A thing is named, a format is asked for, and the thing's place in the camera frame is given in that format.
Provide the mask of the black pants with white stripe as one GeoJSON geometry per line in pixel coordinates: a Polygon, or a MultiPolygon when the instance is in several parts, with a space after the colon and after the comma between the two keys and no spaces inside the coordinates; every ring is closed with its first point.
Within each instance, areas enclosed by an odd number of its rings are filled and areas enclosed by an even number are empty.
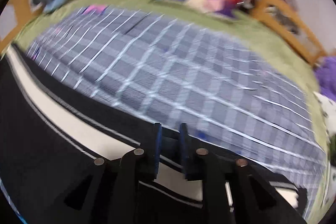
{"type": "MultiPolygon", "coordinates": [[[[139,147],[153,125],[65,86],[17,46],[1,59],[1,190],[24,223],[54,223],[58,196],[97,158],[119,160],[139,147]]],[[[190,137],[220,159],[248,161],[302,217],[305,189],[246,157],[190,137]]],[[[162,125],[157,177],[139,180],[130,209],[112,223],[224,223],[220,214],[204,216],[202,182],[185,178],[179,127],[162,125]]]]}

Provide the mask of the white black-dotted cloth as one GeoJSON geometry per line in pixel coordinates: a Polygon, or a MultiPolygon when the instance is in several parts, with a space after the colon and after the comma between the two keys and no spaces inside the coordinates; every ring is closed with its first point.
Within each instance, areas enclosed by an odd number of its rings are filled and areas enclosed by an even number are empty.
{"type": "Polygon", "coordinates": [[[314,95],[321,106],[322,114],[325,120],[326,131],[329,136],[333,136],[336,132],[335,101],[318,92],[314,92],[314,95]]]}

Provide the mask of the grey checkered quilt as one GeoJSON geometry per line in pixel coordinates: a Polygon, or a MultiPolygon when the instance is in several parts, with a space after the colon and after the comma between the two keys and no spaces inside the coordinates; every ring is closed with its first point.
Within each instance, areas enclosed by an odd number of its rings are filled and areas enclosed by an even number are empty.
{"type": "Polygon", "coordinates": [[[70,88],[257,161],[307,190],[326,167],[305,92],[229,35],[164,15],[73,11],[27,56],[70,88]]]}

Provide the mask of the purple plush toy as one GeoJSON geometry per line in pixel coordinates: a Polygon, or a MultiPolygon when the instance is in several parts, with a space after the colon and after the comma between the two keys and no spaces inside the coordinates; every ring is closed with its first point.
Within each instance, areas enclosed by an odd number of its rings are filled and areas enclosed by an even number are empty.
{"type": "Polygon", "coordinates": [[[324,57],[315,69],[320,92],[327,98],[336,99],[336,59],[335,56],[324,57]]]}

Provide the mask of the green fleece bed blanket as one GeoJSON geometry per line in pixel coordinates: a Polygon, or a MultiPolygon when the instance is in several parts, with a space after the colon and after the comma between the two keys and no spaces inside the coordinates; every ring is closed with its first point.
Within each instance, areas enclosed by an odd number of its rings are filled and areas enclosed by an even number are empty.
{"type": "Polygon", "coordinates": [[[238,13],[237,22],[222,21],[220,19],[202,16],[179,4],[155,2],[150,0],[68,0],[60,9],[51,15],[42,15],[40,8],[34,8],[30,0],[9,0],[15,6],[15,14],[19,29],[15,33],[15,40],[26,50],[33,38],[48,26],[65,18],[75,9],[89,4],[104,4],[126,8],[138,8],[166,14],[174,18],[190,21],[212,31],[236,38],[250,50],[258,53],[269,65],[293,80],[307,95],[308,107],[313,120],[314,140],[325,150],[328,150],[328,139],[324,125],[322,110],[317,98],[313,94],[319,90],[313,71],[301,57],[276,35],[272,30],[252,19],[248,15],[238,13]]]}

